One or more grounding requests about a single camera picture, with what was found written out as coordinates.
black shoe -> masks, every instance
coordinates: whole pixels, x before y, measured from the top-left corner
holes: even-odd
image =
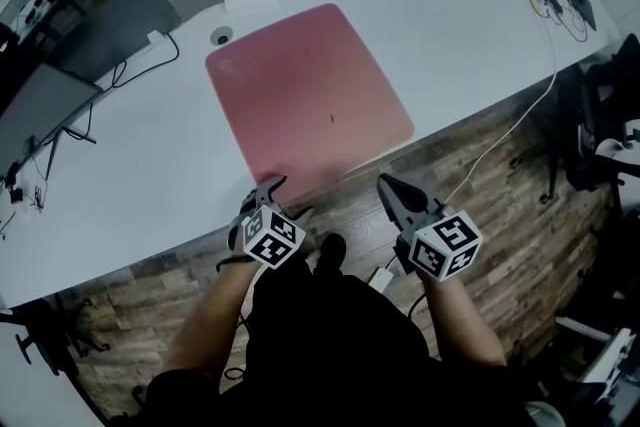
[[[330,233],[320,246],[320,259],[316,266],[316,272],[335,269],[338,270],[344,262],[347,254],[347,243],[344,238],[337,233]]]

mouse pad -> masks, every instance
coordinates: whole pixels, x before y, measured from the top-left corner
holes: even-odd
[[[335,4],[232,41],[206,67],[257,183],[287,204],[408,140],[413,124]]]

white cable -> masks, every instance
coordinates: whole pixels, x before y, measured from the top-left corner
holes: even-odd
[[[482,155],[480,155],[480,157],[478,157],[478,159],[475,161],[475,163],[473,164],[473,166],[471,166],[471,170],[469,171],[469,174],[467,175],[467,177],[462,180],[462,183],[460,183],[460,185],[458,185],[455,190],[449,194],[449,197],[445,200],[445,203],[449,203],[449,200],[455,195],[456,192],[458,192],[460,190],[460,188],[467,183],[467,181],[469,181],[469,178],[471,178],[471,175],[473,174],[473,172],[475,171],[476,167],[478,167],[478,164],[480,163],[480,161],[488,154],[490,153],[494,148],[496,148],[496,146],[498,146],[502,141],[504,141],[504,139],[511,133],[513,132],[517,126],[522,123],[522,120],[524,118],[527,117],[527,115],[533,110],[533,108],[538,105],[542,99],[547,96],[550,92],[551,89],[553,88],[553,85],[556,82],[556,77],[558,76],[558,58],[556,56],[556,51],[555,48],[553,46],[553,40],[551,39],[551,34],[549,34],[549,29],[547,28],[547,23],[546,20],[543,19],[542,21],[542,25],[544,26],[544,30],[547,34],[547,38],[549,38],[549,45],[551,45],[551,52],[553,53],[553,76],[551,77],[551,82],[549,83],[549,87],[547,88],[547,90],[542,93],[542,95],[540,96],[540,98],[538,98],[535,102],[533,102],[533,104],[531,105],[531,107],[529,107],[527,109],[527,111],[520,117],[520,119],[517,121],[517,123],[515,125],[513,125],[506,134],[504,134],[500,139],[498,139],[495,143],[493,143],[493,145],[491,145],[491,148],[489,148],[487,151],[485,151]]]

white desk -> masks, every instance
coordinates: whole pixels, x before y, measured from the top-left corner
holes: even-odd
[[[219,228],[254,182],[205,71],[209,37],[235,37],[334,2],[377,59],[421,139],[551,75],[552,54],[528,0],[281,0],[278,11],[214,6],[174,32],[181,57],[94,108],[97,146],[62,137],[46,206],[0,241],[0,296],[14,306],[95,278]],[[574,41],[551,22],[560,68],[619,38],[600,0],[598,32]],[[170,57],[169,41],[130,59],[122,80]],[[86,127],[85,115],[77,123]],[[44,171],[48,150],[39,157]],[[37,174],[26,166],[33,188]],[[0,198],[0,219],[11,212]]]

person's right arm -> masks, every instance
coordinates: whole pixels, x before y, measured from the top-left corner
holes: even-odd
[[[462,282],[455,276],[438,283],[423,273],[418,275],[427,294],[442,360],[476,367],[506,366],[500,340],[480,316]]]

